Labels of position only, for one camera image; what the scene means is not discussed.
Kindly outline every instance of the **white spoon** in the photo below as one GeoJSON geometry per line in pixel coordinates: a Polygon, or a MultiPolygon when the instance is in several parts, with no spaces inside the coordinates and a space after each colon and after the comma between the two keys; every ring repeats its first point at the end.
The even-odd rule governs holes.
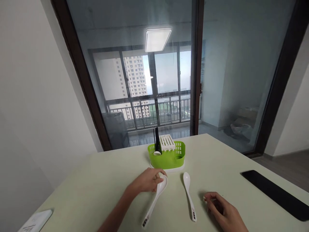
{"type": "Polygon", "coordinates": [[[192,202],[192,199],[190,197],[190,193],[189,193],[189,186],[190,186],[190,176],[187,172],[185,172],[183,174],[183,182],[184,182],[184,186],[186,188],[186,192],[187,192],[187,195],[188,195],[188,198],[189,198],[189,202],[190,202],[190,207],[191,207],[191,219],[192,221],[196,222],[197,219],[196,219],[196,214],[195,214],[195,209],[194,209],[194,205],[193,205],[193,202],[192,202]]]}
{"type": "Polygon", "coordinates": [[[149,219],[150,219],[152,211],[153,211],[153,209],[155,207],[155,204],[156,204],[160,194],[164,191],[164,189],[167,186],[167,177],[165,175],[162,175],[162,176],[160,176],[160,178],[162,178],[163,181],[157,185],[157,194],[155,195],[154,201],[152,202],[152,204],[151,204],[151,206],[150,206],[150,208],[149,208],[149,210],[148,210],[148,212],[146,214],[146,217],[145,217],[145,219],[143,221],[143,224],[142,224],[142,228],[146,228],[146,225],[149,222],[149,219]]]}

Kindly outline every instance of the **ceiling light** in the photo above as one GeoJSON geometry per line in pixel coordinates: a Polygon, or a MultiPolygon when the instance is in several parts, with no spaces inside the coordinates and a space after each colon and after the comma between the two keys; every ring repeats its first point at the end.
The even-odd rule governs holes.
{"type": "Polygon", "coordinates": [[[148,29],[146,31],[145,52],[163,51],[171,32],[171,28],[148,29]]]}

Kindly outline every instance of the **green basket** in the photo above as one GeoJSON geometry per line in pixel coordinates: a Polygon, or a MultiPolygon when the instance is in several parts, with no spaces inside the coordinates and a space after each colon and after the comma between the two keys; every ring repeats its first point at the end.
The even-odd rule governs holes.
{"type": "Polygon", "coordinates": [[[173,169],[173,168],[179,168],[183,165],[186,146],[181,141],[174,141],[174,143],[176,146],[175,150],[162,151],[162,155],[160,156],[154,155],[155,152],[154,144],[148,146],[150,162],[154,168],[173,169]]]}

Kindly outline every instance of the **white remote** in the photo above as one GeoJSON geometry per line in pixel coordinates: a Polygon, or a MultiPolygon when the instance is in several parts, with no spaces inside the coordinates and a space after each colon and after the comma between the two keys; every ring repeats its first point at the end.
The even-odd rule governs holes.
{"type": "Polygon", "coordinates": [[[51,209],[33,214],[18,232],[39,232],[51,215],[51,209]]]}

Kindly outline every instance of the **sliding glass door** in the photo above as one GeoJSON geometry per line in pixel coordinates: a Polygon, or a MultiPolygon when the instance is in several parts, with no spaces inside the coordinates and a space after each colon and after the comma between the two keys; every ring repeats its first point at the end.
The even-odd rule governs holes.
{"type": "Polygon", "coordinates": [[[104,150],[208,133],[263,153],[305,0],[53,0],[104,150]]]}
{"type": "Polygon", "coordinates": [[[255,148],[295,0],[207,1],[199,134],[255,148]]]}
{"type": "Polygon", "coordinates": [[[192,1],[67,3],[111,148],[189,136],[192,1]]]}

